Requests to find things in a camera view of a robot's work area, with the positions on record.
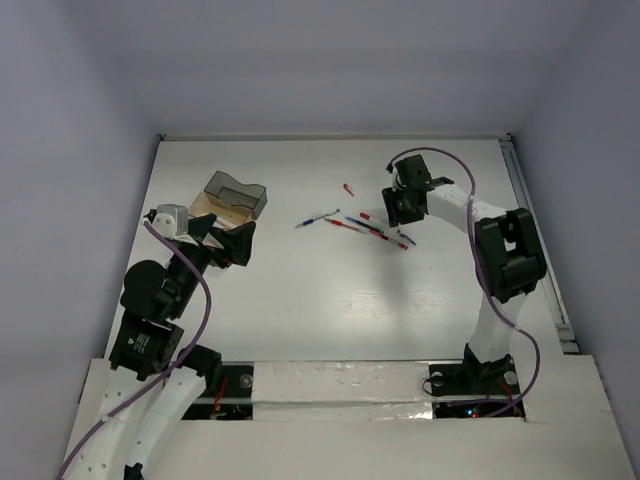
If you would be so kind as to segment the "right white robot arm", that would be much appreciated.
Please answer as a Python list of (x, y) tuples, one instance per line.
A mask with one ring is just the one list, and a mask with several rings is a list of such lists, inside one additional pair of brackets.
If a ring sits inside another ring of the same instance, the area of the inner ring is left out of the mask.
[[(466, 173), (470, 190), (447, 177), (431, 175), (423, 152), (442, 154)], [(532, 213), (506, 210), (477, 197), (470, 167), (435, 147), (417, 147), (393, 157), (386, 166), (392, 185), (382, 190), (391, 227), (438, 218), (468, 237), (482, 302), (475, 330), (465, 345), (462, 384), (482, 392), (506, 372), (512, 334), (526, 297), (547, 274), (547, 263)]]

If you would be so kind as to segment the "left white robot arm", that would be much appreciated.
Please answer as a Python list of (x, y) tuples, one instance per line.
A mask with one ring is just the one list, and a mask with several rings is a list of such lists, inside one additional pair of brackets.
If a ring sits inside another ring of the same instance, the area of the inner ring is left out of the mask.
[(143, 227), (172, 256), (166, 264), (143, 260), (127, 270), (97, 417), (58, 478), (150, 478), (191, 404), (223, 388), (221, 354), (199, 343), (213, 306), (204, 274), (247, 265), (256, 224), (225, 229), (217, 219), (192, 217), (175, 204), (144, 216)]

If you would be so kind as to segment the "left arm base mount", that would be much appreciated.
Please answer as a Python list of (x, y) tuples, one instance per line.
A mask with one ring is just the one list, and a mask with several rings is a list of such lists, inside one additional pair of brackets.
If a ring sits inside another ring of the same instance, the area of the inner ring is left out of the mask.
[(253, 363), (224, 363), (217, 386), (207, 388), (183, 420), (244, 421), (253, 418)]

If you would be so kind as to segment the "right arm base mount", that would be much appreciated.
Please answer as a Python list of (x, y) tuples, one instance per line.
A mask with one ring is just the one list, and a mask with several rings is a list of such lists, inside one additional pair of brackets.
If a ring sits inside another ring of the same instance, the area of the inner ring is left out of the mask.
[(430, 364), (421, 388), (434, 400), (437, 418), (526, 417), (510, 354), (481, 362), (466, 345), (459, 362)]

